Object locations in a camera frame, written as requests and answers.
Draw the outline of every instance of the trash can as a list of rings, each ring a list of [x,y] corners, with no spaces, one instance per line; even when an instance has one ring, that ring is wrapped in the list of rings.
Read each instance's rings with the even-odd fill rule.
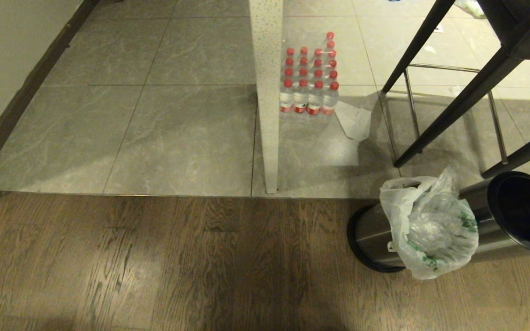
[[[509,171],[464,188],[478,222],[479,245],[472,261],[497,260],[530,254],[530,175]],[[399,272],[404,264],[387,250],[390,224],[381,205],[364,207],[349,220],[349,245],[355,256],[378,272]]]

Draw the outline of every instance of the dark wood baseboard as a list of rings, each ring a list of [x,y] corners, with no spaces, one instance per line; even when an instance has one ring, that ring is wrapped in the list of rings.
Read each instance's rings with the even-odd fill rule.
[[[48,47],[48,50],[44,53],[42,59],[38,61],[37,65],[28,75],[22,88],[17,91],[6,109],[3,111],[0,116],[0,151],[17,124],[17,121],[22,117],[22,114],[30,101],[32,101],[38,88],[40,88],[40,85],[42,85],[42,82],[44,82],[44,79],[57,63],[57,60],[61,57],[63,51],[65,51],[76,32],[79,31],[93,8],[95,8],[97,1],[98,0],[83,1],[73,17],[67,22],[56,39]]]

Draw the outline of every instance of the plastic bag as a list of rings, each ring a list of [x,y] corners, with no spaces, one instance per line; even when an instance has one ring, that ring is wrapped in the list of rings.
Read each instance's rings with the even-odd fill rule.
[[[398,178],[384,183],[380,202],[392,228],[388,250],[399,254],[416,279],[459,269],[478,247],[478,225],[459,199],[451,168],[439,176]]]
[[[485,18],[484,11],[478,4],[478,0],[455,0],[455,6],[470,12],[475,18]]]

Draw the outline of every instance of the speckled white pillar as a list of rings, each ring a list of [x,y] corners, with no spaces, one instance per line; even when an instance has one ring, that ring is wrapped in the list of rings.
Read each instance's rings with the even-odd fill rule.
[[[282,65],[282,0],[249,0],[265,163],[265,190],[277,192],[279,81]]]

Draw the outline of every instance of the hardwood floor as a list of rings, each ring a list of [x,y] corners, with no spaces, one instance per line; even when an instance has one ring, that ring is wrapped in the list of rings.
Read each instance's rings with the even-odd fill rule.
[[[0,330],[530,330],[530,256],[373,272],[368,203],[0,193]]]

